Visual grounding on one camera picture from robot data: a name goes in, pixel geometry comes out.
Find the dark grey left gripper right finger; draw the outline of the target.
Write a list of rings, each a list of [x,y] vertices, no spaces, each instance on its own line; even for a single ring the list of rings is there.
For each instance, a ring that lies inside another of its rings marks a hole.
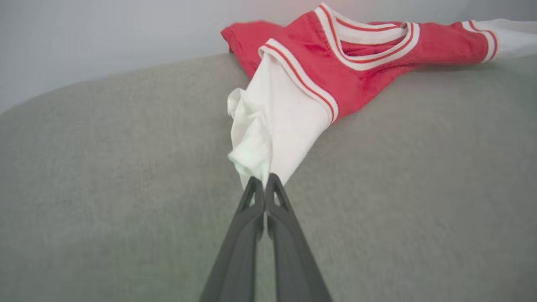
[[[267,180],[265,203],[274,243],[277,302],[332,302],[284,186],[273,173]]]

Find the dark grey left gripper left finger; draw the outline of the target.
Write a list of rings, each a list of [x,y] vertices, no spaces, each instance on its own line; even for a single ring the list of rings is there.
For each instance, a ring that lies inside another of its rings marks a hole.
[[[263,184],[251,177],[199,302],[254,302],[257,245],[263,235]]]

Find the red and white jersey shirt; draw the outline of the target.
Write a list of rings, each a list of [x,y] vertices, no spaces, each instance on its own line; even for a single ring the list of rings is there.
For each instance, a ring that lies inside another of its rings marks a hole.
[[[227,99],[243,187],[282,184],[318,137],[397,77],[427,65],[474,65],[537,54],[537,21],[359,23],[323,3],[287,26],[233,23],[221,31],[250,77]]]

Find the grey fabric sofa cushion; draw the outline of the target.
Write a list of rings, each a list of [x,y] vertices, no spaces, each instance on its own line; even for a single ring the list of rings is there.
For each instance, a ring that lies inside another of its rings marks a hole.
[[[197,302],[242,195],[234,56],[0,115],[0,302]],[[537,57],[423,68],[285,187],[334,301],[537,302]]]

